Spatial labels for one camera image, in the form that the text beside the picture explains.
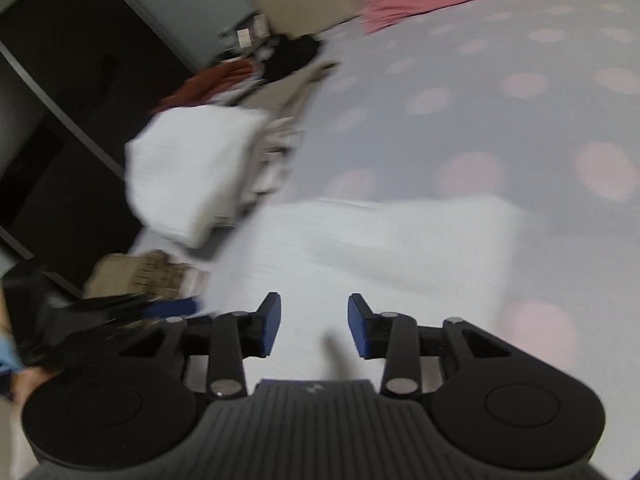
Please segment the person left hand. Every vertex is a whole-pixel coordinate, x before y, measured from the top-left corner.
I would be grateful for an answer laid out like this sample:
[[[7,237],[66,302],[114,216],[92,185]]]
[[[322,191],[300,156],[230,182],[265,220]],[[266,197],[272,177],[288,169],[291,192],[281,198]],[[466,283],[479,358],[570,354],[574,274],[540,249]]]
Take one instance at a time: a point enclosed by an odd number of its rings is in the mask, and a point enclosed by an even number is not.
[[[36,389],[56,376],[58,372],[55,370],[47,370],[40,366],[25,368],[15,374],[11,382],[13,403],[16,406],[24,405]]]

